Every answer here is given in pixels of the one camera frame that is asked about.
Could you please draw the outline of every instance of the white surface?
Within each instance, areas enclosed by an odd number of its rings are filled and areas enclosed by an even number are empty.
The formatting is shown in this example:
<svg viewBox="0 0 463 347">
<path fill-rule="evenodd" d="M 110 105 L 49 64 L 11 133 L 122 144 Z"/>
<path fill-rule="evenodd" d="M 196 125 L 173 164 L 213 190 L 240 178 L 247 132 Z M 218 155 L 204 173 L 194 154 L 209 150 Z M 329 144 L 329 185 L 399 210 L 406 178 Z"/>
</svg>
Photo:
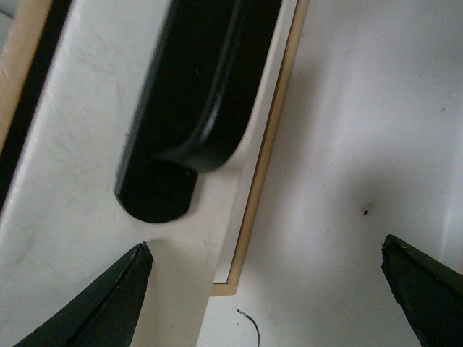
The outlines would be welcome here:
<svg viewBox="0 0 463 347">
<path fill-rule="evenodd" d="M 236 309 L 265 347 L 420 345 L 381 242 L 463 271 L 462 18 L 462 1 L 311 1 L 238 292 L 210 299 L 198 347 L 256 346 Z"/>
<path fill-rule="evenodd" d="M 1 51 L 3 50 L 4 44 L 7 42 L 9 29 L 13 25 L 13 20 L 10 17 L 0 13 L 0 58 Z"/>
<path fill-rule="evenodd" d="M 20 6 L 20 0 L 0 0 L 0 12 L 13 18 Z"/>
<path fill-rule="evenodd" d="M 166 8 L 73 1 L 2 213 L 1 346 L 34 331 L 140 241 L 154 267 L 132 346 L 196 343 L 251 164 L 238 155 L 201 176 L 190 211 L 171 223 L 142 223 L 116 201 L 119 160 Z M 282 29 L 276 36 L 286 40 Z M 268 115 L 281 55 L 278 48 L 268 60 L 252 117 Z"/>
<path fill-rule="evenodd" d="M 290 0 L 283 1 L 281 5 L 279 20 L 275 28 L 278 35 L 273 39 L 271 49 L 268 52 L 269 56 L 273 56 L 276 61 L 281 61 L 283 59 L 284 49 L 286 48 L 286 38 L 291 29 L 296 3 L 295 0 Z M 278 76 L 279 71 L 280 64 L 272 64 L 269 66 L 268 73 L 271 76 Z M 259 95 L 256 103 L 261 105 L 260 113 L 269 114 L 272 99 L 273 93 L 262 93 Z M 243 165 L 242 176 L 239 181 L 239 189 L 234 199 L 233 208 L 231 209 L 230 221 L 218 261 L 216 277 L 214 278 L 215 283 L 225 283 L 229 276 L 243 215 L 245 213 L 246 202 L 254 176 L 255 164 L 258 160 L 263 133 L 266 129 L 267 119 L 268 117 L 266 116 L 254 117 L 251 119 L 247 134 L 243 137 L 240 147 L 234 154 L 235 162 L 239 160 Z"/>
</svg>

